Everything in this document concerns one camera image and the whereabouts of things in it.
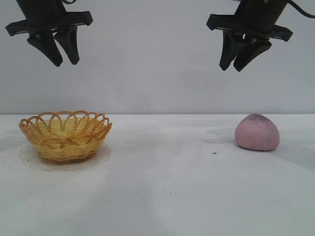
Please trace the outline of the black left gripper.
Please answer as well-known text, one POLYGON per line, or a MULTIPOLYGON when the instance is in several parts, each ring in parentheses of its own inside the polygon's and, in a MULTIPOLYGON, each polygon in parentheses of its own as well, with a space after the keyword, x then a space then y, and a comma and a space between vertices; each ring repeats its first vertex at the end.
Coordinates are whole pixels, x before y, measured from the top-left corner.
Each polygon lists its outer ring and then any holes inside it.
POLYGON ((89 11, 68 12, 66 4, 74 0, 18 0, 25 19, 10 23, 5 28, 10 36, 22 33, 57 32, 30 34, 27 42, 43 53, 55 66, 62 64, 62 56, 55 40, 61 45, 70 62, 76 65, 80 58, 77 47, 77 26, 89 26, 93 22, 89 11))

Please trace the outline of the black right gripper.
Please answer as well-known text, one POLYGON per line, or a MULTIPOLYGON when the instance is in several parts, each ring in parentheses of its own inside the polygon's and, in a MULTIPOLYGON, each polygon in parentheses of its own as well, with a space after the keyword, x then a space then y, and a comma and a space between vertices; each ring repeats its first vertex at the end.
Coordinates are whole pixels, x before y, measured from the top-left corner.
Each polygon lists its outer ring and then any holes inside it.
POLYGON ((287 4, 287 0, 242 0, 233 15, 211 14, 207 21, 208 28, 222 30, 223 35, 220 68, 225 71, 234 60, 233 66, 240 72, 272 46, 269 40, 246 46, 244 34, 288 41, 293 32, 276 25, 287 4))

